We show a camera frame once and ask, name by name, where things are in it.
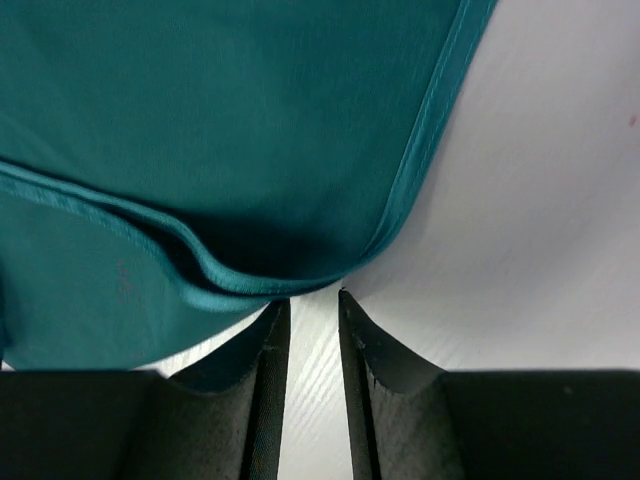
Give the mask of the teal cloth napkin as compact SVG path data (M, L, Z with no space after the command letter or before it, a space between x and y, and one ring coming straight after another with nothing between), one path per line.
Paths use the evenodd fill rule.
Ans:
M1 348L131 369L406 221L490 1L5 1Z

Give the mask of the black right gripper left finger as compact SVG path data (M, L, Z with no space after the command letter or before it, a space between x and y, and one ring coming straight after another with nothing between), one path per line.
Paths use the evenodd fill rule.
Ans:
M1 376L5 479L274 479L290 345L275 301L170 377L152 370Z

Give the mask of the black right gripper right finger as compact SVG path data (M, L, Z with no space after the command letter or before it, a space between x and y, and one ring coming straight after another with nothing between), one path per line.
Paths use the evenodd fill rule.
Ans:
M636 371L447 371L338 303L355 478L638 477Z

